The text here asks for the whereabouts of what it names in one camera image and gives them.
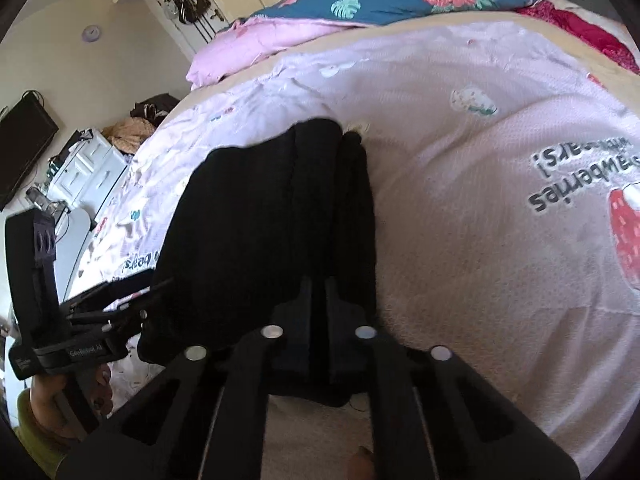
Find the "left hand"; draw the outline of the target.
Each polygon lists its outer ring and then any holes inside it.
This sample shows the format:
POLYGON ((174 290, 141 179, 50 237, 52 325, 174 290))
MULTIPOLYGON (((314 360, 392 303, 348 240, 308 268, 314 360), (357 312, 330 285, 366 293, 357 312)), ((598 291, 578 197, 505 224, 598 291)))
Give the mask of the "left hand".
POLYGON ((48 437, 82 442, 113 409, 111 369, 102 364, 75 375, 37 375, 29 401, 35 422, 48 437))

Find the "right hand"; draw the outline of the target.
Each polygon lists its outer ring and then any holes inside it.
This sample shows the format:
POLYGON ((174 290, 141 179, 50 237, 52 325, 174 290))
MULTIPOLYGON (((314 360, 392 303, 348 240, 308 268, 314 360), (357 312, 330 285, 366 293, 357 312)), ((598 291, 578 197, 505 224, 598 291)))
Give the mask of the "right hand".
POLYGON ((348 480, 374 480, 375 466, 373 453, 364 446, 352 454, 347 465, 348 480))

